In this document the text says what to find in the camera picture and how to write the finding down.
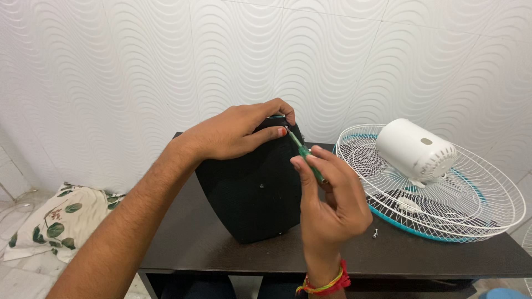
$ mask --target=fan guard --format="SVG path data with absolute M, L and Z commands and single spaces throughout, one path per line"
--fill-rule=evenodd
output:
M 336 155 L 361 178 L 373 213 L 415 235 L 445 242 L 476 242 L 500 234 L 525 216 L 525 200 L 499 169 L 468 150 L 447 173 L 413 185 L 379 156 L 384 124 L 364 124 L 340 135 Z

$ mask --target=wristband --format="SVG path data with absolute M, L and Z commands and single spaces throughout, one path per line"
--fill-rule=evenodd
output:
M 351 284 L 351 281 L 349 280 L 349 275 L 347 275 L 345 260 L 342 259 L 340 261 L 340 271 L 338 272 L 338 275 L 336 276 L 336 278 L 333 279 L 330 283 L 322 287 L 315 288 L 310 284 L 309 275 L 307 274 L 305 277 L 305 280 L 303 281 L 303 285 L 297 287 L 296 295 L 298 295 L 301 292 L 301 290 L 304 290 L 305 292 L 309 294 L 316 294 L 319 296 L 330 295 L 338 291 L 341 288 L 348 287 L 350 284 Z

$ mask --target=screwdriver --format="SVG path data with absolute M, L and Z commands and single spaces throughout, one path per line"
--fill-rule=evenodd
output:
M 288 132 L 288 134 L 290 135 L 290 137 L 292 138 L 292 140 L 296 143 L 297 145 L 297 151 L 299 152 L 299 154 L 301 155 L 301 157 L 303 157 L 303 159 L 305 160 L 306 162 L 306 157 L 308 155 L 312 155 L 312 153 L 309 151 L 309 148 L 306 147 L 305 145 L 302 145 L 301 142 L 299 142 L 299 140 L 297 140 L 297 137 L 294 135 L 294 133 L 292 133 L 292 131 L 290 131 L 290 129 L 288 128 L 288 126 L 285 126 L 285 129 L 286 131 Z M 321 175 L 321 172 L 310 166 L 310 169 L 312 169 L 312 172 L 314 172 L 314 176 L 316 177 L 316 180 L 318 181 L 318 183 L 320 184 L 324 184 L 326 183 L 326 179 Z

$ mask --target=leaf print pillow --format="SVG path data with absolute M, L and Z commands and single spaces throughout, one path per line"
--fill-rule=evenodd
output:
M 68 263 L 124 196 L 64 183 L 11 237 L 4 261 L 52 251 Z

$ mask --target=dark wooden table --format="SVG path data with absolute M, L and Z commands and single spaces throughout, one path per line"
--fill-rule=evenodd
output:
M 332 149 L 332 145 L 320 146 Z M 373 239 L 375 228 L 379 235 Z M 382 297 L 437 298 L 438 294 L 431 292 L 436 288 L 453 291 L 442 298 L 467 298 L 475 291 L 471 286 L 475 279 L 532 277 L 532 258 L 506 233 L 474 243 L 438 242 L 409 234 L 375 215 L 365 234 L 347 242 L 342 257 L 355 279 L 354 287 L 376 282 L 379 290 L 403 286 L 400 294 Z M 174 272 L 305 273 L 300 227 L 241 245 L 222 225 L 193 174 L 166 213 L 139 269 L 152 298 L 158 293 L 152 287 L 157 284 L 157 274 Z M 382 293 L 367 291 L 375 290 L 363 287 L 353 294 L 377 298 Z

